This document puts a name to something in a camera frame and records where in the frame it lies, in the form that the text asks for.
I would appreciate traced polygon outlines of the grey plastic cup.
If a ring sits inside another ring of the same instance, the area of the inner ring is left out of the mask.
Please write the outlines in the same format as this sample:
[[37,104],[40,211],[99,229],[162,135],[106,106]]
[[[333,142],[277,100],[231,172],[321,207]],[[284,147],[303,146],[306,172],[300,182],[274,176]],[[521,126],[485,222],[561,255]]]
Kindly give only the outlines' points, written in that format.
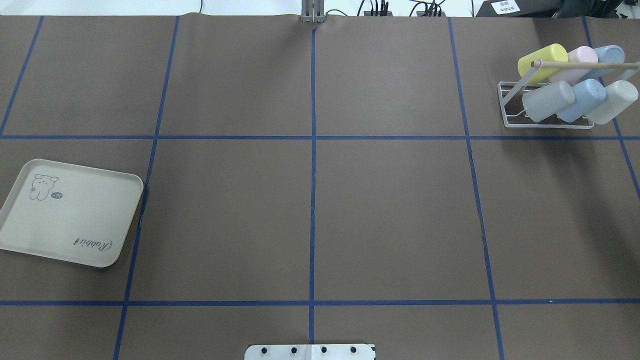
[[531,121],[539,123],[574,104],[572,85],[564,80],[542,86],[522,95],[522,105]]

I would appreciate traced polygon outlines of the light blue plastic cup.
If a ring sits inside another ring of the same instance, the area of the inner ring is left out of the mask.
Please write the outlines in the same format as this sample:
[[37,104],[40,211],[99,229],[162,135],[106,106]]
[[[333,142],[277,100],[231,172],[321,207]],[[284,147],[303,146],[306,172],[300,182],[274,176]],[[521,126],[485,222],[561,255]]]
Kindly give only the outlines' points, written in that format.
[[574,123],[604,102],[607,93],[598,80],[586,79],[572,86],[574,103],[559,111],[557,117],[565,123]]

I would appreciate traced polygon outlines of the cream plastic cup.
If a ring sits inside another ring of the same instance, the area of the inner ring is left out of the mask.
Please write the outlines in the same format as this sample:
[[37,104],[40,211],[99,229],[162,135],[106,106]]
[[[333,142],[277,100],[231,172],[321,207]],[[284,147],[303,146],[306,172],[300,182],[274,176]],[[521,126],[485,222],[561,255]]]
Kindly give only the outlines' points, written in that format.
[[605,91],[604,101],[585,114],[595,125],[606,125],[639,98],[638,89],[628,80],[616,80],[607,85]]

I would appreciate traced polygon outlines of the left grey usb hub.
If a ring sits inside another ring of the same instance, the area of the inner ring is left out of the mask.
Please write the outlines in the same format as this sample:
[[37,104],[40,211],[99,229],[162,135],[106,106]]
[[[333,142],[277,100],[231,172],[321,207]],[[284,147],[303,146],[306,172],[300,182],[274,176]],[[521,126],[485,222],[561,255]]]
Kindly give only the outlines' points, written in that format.
[[[364,6],[368,3],[370,9],[365,10]],[[384,18],[393,16],[390,10],[390,2],[388,0],[363,0],[358,10],[358,16]]]

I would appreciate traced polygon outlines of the grey usb hub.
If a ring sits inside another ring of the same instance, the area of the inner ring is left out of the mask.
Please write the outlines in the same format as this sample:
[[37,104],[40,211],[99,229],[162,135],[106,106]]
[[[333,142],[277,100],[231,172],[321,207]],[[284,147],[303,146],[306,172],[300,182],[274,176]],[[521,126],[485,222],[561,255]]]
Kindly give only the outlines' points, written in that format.
[[[445,3],[445,0],[427,0],[427,1],[416,1],[412,10],[410,11],[410,16],[414,13],[419,18],[442,18],[445,17],[446,14],[442,8],[442,5]],[[416,11],[419,6],[423,6],[423,10]]]
[[[364,6],[368,3],[370,9],[365,10]],[[358,16],[384,18],[393,16],[390,10],[390,2],[388,0],[363,0],[358,10]]]

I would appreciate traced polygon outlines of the right grey usb hub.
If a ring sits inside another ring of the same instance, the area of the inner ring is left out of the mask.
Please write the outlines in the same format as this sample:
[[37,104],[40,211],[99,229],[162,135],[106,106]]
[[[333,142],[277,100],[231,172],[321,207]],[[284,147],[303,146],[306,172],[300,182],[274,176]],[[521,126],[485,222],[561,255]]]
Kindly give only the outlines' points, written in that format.
[[[446,14],[442,8],[442,5],[445,3],[445,0],[427,0],[427,1],[416,1],[412,10],[410,11],[410,16],[414,13],[419,18],[442,18],[445,17]],[[419,6],[423,6],[423,10],[416,11]]]

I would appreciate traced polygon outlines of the cream plastic tray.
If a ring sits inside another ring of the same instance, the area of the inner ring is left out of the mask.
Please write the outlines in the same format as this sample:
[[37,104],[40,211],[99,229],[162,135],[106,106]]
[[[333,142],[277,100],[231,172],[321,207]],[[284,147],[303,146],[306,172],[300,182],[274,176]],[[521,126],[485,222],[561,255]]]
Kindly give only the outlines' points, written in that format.
[[121,255],[143,191],[135,174],[30,160],[1,209],[1,248],[109,267]]

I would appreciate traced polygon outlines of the black laptop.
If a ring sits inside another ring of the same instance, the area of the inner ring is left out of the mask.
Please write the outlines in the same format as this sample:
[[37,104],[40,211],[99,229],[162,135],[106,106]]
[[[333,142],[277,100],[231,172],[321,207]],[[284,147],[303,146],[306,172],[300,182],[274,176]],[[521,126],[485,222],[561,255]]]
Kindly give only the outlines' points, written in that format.
[[476,18],[551,18],[563,0],[485,0],[475,10]]

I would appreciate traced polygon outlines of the aluminium frame post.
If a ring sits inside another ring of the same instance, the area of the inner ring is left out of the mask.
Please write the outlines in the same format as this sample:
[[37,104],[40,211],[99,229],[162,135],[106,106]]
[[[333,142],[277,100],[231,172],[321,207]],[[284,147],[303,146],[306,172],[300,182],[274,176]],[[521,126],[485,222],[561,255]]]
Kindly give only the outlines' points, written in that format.
[[324,23],[326,21],[325,0],[302,0],[301,22]]

